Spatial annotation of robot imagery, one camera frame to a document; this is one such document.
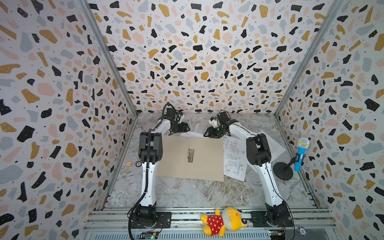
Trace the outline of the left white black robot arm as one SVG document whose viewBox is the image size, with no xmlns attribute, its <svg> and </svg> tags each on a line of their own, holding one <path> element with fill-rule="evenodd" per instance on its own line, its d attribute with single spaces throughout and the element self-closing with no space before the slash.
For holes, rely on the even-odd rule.
<svg viewBox="0 0 384 240">
<path fill-rule="evenodd" d="M 163 136 L 169 132 L 186 133 L 190 131 L 187 123 L 183 122 L 184 114 L 166 103 L 162 115 L 156 125 L 140 134 L 139 158 L 143 167 L 142 196 L 138 204 L 142 207 L 153 208 L 156 205 L 156 175 L 158 162 L 163 157 Z"/>
</svg>

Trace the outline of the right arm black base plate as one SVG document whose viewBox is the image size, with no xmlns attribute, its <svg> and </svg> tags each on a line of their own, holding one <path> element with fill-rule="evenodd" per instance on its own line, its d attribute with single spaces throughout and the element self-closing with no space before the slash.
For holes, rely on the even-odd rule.
<svg viewBox="0 0 384 240">
<path fill-rule="evenodd" d="M 255 228 L 267 227 L 293 227 L 294 223 L 290 213 L 275 214 L 272 211 L 252 211 L 251 222 Z"/>
</svg>

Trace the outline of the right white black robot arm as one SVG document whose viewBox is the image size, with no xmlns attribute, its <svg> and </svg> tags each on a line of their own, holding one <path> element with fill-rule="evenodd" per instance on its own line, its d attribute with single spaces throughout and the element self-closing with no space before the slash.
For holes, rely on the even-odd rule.
<svg viewBox="0 0 384 240">
<path fill-rule="evenodd" d="M 256 134 L 242 126 L 237 120 L 232 119 L 228 112 L 220 111 L 217 116 L 209 120 L 211 125 L 204 136 L 221 138 L 224 135 L 235 136 L 246 145 L 246 157 L 251 166 L 256 167 L 256 173 L 261 179 L 265 192 L 266 206 L 273 210 L 289 210 L 287 203 L 281 197 L 278 186 L 272 173 L 272 152 L 263 133 Z"/>
</svg>

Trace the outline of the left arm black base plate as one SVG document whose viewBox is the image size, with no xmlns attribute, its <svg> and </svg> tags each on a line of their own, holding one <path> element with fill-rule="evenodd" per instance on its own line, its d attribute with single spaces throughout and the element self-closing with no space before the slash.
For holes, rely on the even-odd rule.
<svg viewBox="0 0 384 240">
<path fill-rule="evenodd" d="M 171 227 L 171 212 L 158 212 L 154 220 L 146 220 L 144 218 L 133 217 L 130 220 L 130 226 L 132 229 L 169 229 Z"/>
</svg>

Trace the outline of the technical drawing paper sheet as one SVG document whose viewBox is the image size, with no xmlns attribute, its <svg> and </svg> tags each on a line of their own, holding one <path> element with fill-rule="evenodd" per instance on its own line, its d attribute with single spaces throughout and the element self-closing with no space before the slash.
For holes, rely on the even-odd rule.
<svg viewBox="0 0 384 240">
<path fill-rule="evenodd" d="M 244 182 L 247 170 L 246 144 L 237 138 L 224 136 L 224 175 Z"/>
</svg>

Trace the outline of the beige manila folder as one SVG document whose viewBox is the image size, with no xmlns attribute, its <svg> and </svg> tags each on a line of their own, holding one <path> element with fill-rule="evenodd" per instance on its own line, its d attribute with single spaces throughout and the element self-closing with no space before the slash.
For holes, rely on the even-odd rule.
<svg viewBox="0 0 384 240">
<path fill-rule="evenodd" d="M 163 137 L 163 157 L 158 177 L 224 180 L 224 144 L 222 139 Z"/>
</svg>

